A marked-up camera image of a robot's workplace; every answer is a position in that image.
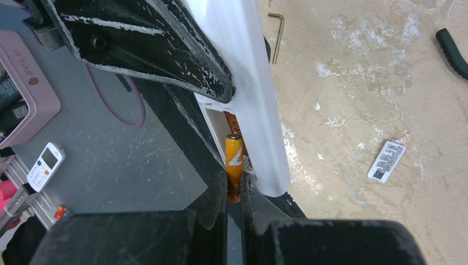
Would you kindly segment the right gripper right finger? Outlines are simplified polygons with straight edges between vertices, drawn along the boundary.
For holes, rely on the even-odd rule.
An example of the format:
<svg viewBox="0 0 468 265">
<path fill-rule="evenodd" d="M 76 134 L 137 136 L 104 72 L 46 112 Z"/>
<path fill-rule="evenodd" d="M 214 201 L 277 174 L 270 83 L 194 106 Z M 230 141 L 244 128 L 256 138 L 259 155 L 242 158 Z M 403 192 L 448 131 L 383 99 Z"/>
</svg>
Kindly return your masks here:
<svg viewBox="0 0 468 265">
<path fill-rule="evenodd" d="M 244 264 L 425 264 L 411 233 L 390 220 L 292 218 L 241 178 Z"/>
</svg>

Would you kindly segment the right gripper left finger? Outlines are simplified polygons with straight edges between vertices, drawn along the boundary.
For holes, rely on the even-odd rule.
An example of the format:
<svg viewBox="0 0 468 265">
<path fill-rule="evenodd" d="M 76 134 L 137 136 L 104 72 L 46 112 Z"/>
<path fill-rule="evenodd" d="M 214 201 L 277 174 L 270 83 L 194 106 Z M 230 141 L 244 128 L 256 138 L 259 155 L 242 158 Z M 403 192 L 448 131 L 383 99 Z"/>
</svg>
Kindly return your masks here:
<svg viewBox="0 0 468 265">
<path fill-rule="evenodd" d="M 178 211 L 74 214 L 45 235 L 32 264 L 225 264 L 227 174 Z"/>
</svg>

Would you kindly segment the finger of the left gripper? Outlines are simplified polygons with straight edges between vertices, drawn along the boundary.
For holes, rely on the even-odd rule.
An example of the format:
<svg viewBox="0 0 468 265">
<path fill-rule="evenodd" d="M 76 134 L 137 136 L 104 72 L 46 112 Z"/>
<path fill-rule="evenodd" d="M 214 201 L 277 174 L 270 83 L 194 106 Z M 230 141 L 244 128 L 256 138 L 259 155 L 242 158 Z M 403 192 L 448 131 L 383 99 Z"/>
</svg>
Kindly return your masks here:
<svg viewBox="0 0 468 265">
<path fill-rule="evenodd" d="M 232 74 L 181 1 L 43 1 L 75 57 L 228 103 Z"/>
</svg>

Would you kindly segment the orange AA battery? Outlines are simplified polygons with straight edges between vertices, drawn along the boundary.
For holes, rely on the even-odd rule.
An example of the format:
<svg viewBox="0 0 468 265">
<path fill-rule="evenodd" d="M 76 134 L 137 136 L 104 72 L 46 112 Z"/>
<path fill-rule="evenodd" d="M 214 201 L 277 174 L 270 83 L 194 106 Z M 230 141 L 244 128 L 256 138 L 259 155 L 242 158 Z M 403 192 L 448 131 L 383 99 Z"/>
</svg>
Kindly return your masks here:
<svg viewBox="0 0 468 265">
<path fill-rule="evenodd" d="M 228 176 L 228 201 L 239 203 L 240 181 L 243 172 L 244 147 L 243 138 L 240 134 L 232 133 L 226 136 L 226 173 Z"/>
</svg>

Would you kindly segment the white battery cover with label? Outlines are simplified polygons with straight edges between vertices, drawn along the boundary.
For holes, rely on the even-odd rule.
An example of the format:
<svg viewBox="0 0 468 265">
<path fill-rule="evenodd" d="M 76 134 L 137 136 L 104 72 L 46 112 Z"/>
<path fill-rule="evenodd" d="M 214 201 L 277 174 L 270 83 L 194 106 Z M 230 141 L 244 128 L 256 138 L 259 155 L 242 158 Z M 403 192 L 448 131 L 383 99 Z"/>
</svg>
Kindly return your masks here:
<svg viewBox="0 0 468 265">
<path fill-rule="evenodd" d="M 370 167 L 367 177 L 385 183 L 405 152 L 406 147 L 402 141 L 396 139 L 386 141 Z"/>
</svg>

